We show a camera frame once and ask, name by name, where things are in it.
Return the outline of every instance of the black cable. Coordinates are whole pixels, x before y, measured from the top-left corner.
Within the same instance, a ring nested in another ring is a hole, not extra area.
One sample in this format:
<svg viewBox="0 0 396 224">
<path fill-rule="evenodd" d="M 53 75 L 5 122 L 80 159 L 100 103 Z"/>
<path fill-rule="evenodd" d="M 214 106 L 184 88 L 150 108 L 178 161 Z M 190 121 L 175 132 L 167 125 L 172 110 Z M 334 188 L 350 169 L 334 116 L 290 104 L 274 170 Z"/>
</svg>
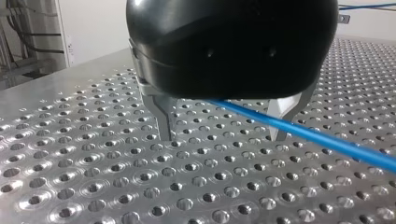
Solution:
<svg viewBox="0 0 396 224">
<path fill-rule="evenodd" d="M 21 42 L 26 46 L 26 48 L 34 50 L 36 52 L 41 52 L 41 53 L 64 53 L 63 50 L 61 49 L 38 49 L 36 47 L 34 47 L 33 45 L 29 44 L 23 37 L 23 35 L 21 34 L 21 29 L 18 27 L 18 24 L 16 22 L 16 20 L 14 18 L 11 18 L 8 16 L 7 17 L 7 22 L 9 24 L 9 26 L 14 27 L 15 28 L 15 32 L 17 33 L 18 37 L 20 38 Z"/>
</svg>

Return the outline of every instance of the metal surface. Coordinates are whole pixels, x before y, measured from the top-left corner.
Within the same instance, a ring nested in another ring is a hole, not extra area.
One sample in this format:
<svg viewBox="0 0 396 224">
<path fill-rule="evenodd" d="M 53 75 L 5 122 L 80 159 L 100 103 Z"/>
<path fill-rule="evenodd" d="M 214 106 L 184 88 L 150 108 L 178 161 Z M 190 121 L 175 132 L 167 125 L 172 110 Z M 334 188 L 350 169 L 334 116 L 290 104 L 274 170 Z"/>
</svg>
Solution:
<svg viewBox="0 0 396 224">
<path fill-rule="evenodd" d="M 290 135 L 271 142 L 206 102 L 180 100 L 176 141 L 159 141 L 130 57 L 1 92 L 2 222 L 395 223 L 395 175 Z M 335 40 L 294 121 L 394 155 L 395 60 L 393 46 Z"/>
</svg>

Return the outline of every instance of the blue cable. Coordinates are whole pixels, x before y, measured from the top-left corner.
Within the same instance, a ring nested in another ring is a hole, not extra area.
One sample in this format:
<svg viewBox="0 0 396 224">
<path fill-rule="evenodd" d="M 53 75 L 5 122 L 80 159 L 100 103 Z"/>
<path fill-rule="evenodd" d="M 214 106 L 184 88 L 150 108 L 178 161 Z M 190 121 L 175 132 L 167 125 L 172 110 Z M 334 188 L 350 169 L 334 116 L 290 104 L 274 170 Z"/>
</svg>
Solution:
<svg viewBox="0 0 396 224">
<path fill-rule="evenodd" d="M 353 10 L 361 8 L 379 8 L 379 7 L 396 7 L 396 3 L 379 4 L 379 5 L 367 5 L 367 6 L 355 6 L 355 7 L 340 7 L 339 10 Z"/>
<path fill-rule="evenodd" d="M 306 140 L 312 141 L 327 148 L 334 149 L 349 157 L 366 161 L 374 166 L 382 167 L 396 173 L 396 158 L 382 154 L 368 147 L 359 147 L 355 143 L 350 143 L 342 139 L 309 130 L 301 125 L 294 124 L 282 119 L 276 119 L 256 111 L 246 109 L 240 105 L 224 101 L 209 100 L 209 103 L 224 107 L 234 113 L 255 119 L 263 124 L 268 124 L 287 133 L 298 135 Z"/>
</svg>

